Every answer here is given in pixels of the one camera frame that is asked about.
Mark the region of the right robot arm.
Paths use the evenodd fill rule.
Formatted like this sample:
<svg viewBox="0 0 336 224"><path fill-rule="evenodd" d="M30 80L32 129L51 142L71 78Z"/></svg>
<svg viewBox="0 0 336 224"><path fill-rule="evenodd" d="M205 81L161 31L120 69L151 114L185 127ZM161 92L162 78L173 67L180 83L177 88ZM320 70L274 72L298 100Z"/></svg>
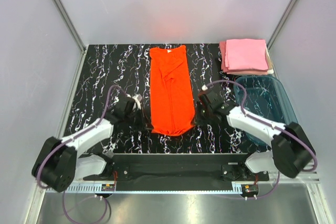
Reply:
<svg viewBox="0 0 336 224"><path fill-rule="evenodd" d="M260 172L279 172L296 178L301 172L314 171L317 157L303 128L296 122L271 121L245 110L242 104L224 101L212 90L198 94L195 122L227 124L242 130L269 146L262 153L248 155L238 167L239 176L250 180Z"/></svg>

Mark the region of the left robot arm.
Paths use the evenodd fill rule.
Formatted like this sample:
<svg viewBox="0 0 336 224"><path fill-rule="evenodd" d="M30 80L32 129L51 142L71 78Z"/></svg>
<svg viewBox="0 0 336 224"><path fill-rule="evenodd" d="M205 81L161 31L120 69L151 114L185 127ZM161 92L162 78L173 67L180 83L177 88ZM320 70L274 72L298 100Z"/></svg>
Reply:
<svg viewBox="0 0 336 224"><path fill-rule="evenodd" d="M120 123L132 128L145 128L145 119L141 107L142 96L136 94L118 101L113 110L104 111L101 118L96 119L86 128L61 139L50 137L45 140L32 169L37 181L46 188L61 193L74 180L97 175L103 180L113 175L113 167L109 159L103 155L91 154L83 157L83 153L99 142L110 138Z"/></svg>

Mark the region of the orange t-shirt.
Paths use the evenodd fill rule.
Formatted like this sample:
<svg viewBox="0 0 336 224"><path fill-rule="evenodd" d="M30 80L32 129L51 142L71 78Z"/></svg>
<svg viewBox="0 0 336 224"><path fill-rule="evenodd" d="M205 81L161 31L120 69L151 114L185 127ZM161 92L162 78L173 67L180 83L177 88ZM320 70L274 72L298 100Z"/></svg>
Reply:
<svg viewBox="0 0 336 224"><path fill-rule="evenodd" d="M186 46L151 48L150 109L153 133L179 136L195 115Z"/></svg>

